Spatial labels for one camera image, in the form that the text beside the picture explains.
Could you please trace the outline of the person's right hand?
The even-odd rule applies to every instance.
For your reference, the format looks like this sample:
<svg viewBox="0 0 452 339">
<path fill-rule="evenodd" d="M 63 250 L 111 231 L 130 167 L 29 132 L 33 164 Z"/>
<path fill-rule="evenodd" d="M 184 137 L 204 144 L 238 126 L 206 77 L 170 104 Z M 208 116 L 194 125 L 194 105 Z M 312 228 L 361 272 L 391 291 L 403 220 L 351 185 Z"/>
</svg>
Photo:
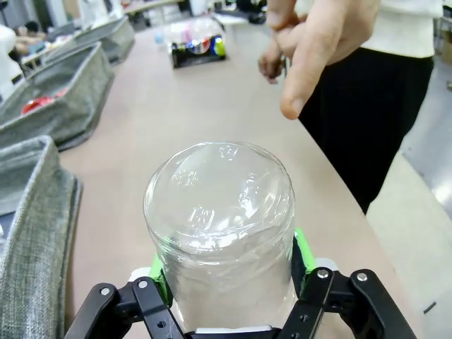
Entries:
<svg viewBox="0 0 452 339">
<path fill-rule="evenodd" d="M 285 68 L 283 53 L 277 44 L 271 43 L 258 59 L 258 69 L 261 75 L 270 83 L 276 84 Z"/>
</svg>

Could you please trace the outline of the person's left hand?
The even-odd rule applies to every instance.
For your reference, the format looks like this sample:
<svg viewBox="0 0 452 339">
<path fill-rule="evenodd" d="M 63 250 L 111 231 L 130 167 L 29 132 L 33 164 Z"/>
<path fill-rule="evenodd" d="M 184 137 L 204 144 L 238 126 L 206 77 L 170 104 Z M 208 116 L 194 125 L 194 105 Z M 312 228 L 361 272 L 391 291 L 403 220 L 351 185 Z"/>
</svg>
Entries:
<svg viewBox="0 0 452 339">
<path fill-rule="evenodd" d="M 314 1 L 307 13 L 295 12 L 295 1 L 269 1 L 266 23 L 271 43 L 291 62 L 280 111 L 297 119 L 323 70 L 349 56 L 374 31 L 379 1 Z"/>
</svg>

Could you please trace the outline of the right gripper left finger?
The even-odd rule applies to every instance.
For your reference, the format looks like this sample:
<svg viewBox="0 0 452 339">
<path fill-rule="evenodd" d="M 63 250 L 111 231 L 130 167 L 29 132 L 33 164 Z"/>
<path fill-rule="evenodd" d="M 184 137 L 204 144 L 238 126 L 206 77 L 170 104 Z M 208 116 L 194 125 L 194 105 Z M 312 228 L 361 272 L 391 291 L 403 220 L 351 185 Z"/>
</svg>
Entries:
<svg viewBox="0 0 452 339">
<path fill-rule="evenodd" d="M 163 272 L 144 275 L 116 288 L 99 283 L 82 303 L 66 338 L 124 338 L 143 323 L 150 338 L 185 338 L 170 311 L 172 301 Z"/>
</svg>

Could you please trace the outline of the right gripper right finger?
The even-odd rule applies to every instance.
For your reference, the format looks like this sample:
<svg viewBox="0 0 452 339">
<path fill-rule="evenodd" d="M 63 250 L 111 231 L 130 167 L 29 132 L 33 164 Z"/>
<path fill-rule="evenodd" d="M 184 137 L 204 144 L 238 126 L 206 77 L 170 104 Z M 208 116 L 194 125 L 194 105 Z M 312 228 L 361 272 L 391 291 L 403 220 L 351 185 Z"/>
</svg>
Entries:
<svg viewBox="0 0 452 339">
<path fill-rule="evenodd" d="M 338 314 L 355 338 L 415 338 L 397 304 L 374 271 L 349 277 L 316 267 L 301 228 L 295 229 L 292 280 L 298 300 L 282 327 L 283 338 L 315 338 L 325 313 Z"/>
</svg>

